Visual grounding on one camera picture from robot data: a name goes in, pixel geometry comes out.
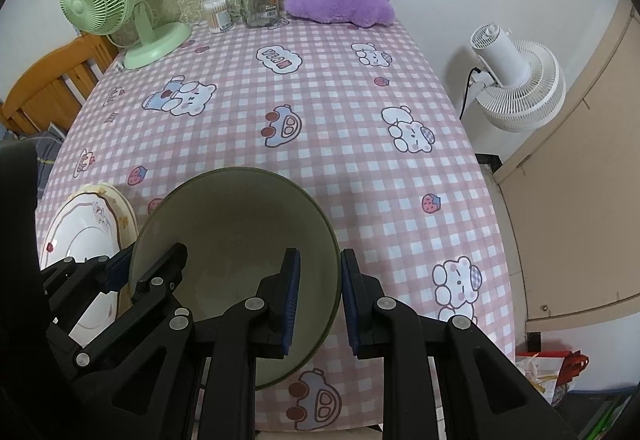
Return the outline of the cotton swab container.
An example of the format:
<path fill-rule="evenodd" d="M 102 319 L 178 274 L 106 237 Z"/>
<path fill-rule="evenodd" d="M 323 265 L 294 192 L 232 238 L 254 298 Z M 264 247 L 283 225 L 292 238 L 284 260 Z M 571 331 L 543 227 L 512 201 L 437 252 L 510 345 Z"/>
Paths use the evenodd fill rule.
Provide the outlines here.
<path fill-rule="evenodd" d="M 227 0 L 204 0 L 202 7 L 204 19 L 213 33 L 224 33 L 232 28 Z"/>

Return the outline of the blue plaid pillow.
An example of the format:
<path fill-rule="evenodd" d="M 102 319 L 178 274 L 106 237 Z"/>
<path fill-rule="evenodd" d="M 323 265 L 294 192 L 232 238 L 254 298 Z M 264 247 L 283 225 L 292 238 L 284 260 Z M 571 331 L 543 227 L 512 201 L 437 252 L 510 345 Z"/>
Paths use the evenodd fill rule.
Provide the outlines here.
<path fill-rule="evenodd" d="M 30 136 L 27 140 L 34 145 L 37 153 L 37 197 L 41 199 L 64 138 L 47 130 Z"/>

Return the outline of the white floor fan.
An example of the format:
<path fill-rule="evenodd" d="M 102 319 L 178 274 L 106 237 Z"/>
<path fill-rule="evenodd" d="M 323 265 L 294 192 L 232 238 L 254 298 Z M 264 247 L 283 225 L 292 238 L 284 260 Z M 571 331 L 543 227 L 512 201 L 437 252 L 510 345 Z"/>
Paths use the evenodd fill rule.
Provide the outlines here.
<path fill-rule="evenodd" d="M 563 70 L 543 44 L 514 40 L 495 23 L 477 28 L 470 46 L 480 60 L 472 70 L 475 100 L 491 125 L 508 133 L 526 133 L 558 115 L 566 96 Z"/>

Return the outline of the large cream floral plate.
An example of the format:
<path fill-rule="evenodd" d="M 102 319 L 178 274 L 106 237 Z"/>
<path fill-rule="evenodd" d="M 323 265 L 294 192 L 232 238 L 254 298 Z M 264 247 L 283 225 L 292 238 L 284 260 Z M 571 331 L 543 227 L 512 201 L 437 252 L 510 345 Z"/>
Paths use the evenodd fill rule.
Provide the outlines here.
<path fill-rule="evenodd" d="M 63 249 L 76 260 L 113 257 L 138 235 L 130 203 L 107 183 L 82 187 L 68 199 L 66 213 Z"/>

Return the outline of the white red-rimmed plate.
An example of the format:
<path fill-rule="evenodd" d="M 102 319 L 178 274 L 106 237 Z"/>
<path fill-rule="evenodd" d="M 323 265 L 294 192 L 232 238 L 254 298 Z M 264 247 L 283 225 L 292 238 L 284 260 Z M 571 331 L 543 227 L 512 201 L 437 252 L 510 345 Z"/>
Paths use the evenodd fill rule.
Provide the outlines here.
<path fill-rule="evenodd" d="M 40 269 L 72 257 L 83 263 L 98 256 L 112 257 L 122 249 L 117 220 L 107 198 L 97 192 L 79 192 L 58 210 L 40 253 Z M 87 346 L 116 319 L 118 295 L 100 292 L 80 317 L 70 337 Z"/>

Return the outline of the beige wooden door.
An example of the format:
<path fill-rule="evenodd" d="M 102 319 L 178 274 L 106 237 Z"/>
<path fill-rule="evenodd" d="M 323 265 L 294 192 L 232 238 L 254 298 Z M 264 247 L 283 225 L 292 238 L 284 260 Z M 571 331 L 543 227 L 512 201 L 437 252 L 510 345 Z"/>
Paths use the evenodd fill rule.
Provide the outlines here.
<path fill-rule="evenodd" d="M 620 0 L 559 115 L 495 174 L 529 332 L 639 309 L 639 19 Z"/>

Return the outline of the small grey floral bowl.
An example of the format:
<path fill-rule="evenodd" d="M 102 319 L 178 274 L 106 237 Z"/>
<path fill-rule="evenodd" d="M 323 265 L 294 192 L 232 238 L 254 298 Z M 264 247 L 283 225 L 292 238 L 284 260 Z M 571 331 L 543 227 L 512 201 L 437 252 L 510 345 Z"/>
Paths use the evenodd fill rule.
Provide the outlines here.
<path fill-rule="evenodd" d="M 256 385 L 282 382 L 310 361 L 329 334 L 340 299 L 340 250 L 319 204 L 295 182 L 250 167 L 216 169 L 172 191 L 141 229 L 130 264 L 137 284 L 172 245 L 188 250 L 175 296 L 203 321 L 253 296 L 298 249 L 293 339 L 282 360 L 257 362 Z"/>

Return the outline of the red white paper bag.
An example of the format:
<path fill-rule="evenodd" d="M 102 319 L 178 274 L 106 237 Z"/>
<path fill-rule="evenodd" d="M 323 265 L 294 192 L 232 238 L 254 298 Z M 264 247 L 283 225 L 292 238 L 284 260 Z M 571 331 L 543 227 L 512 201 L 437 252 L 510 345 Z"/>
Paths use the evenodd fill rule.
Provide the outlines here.
<path fill-rule="evenodd" d="M 515 357 L 515 365 L 544 400 L 557 406 L 587 368 L 589 358 L 579 350 L 524 352 Z"/>

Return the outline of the pink checked tablecloth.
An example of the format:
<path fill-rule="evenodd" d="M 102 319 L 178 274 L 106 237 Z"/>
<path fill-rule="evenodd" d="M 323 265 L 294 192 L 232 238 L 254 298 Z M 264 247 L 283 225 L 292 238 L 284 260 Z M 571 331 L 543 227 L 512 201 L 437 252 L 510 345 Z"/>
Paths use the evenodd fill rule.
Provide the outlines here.
<path fill-rule="evenodd" d="M 423 316 L 471 311 L 514 353 L 509 271 L 480 165 L 445 90 L 400 25 L 294 21 L 214 34 L 140 70 L 113 64 L 80 109 L 37 209 L 106 182 L 146 223 L 192 177 L 273 171 L 321 206 L 338 243 Z"/>

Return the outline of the green desk fan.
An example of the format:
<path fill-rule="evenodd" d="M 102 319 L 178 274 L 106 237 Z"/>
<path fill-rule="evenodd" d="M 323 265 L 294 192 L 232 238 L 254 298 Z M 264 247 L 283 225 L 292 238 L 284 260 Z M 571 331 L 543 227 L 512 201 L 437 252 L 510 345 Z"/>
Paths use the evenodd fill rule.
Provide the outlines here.
<path fill-rule="evenodd" d="M 152 25 L 151 8 L 146 0 L 58 0 L 65 18 L 78 30 L 99 36 L 111 36 L 132 22 L 138 40 L 124 53 L 124 68 L 136 70 L 148 66 L 180 47 L 191 36 L 183 22 Z"/>

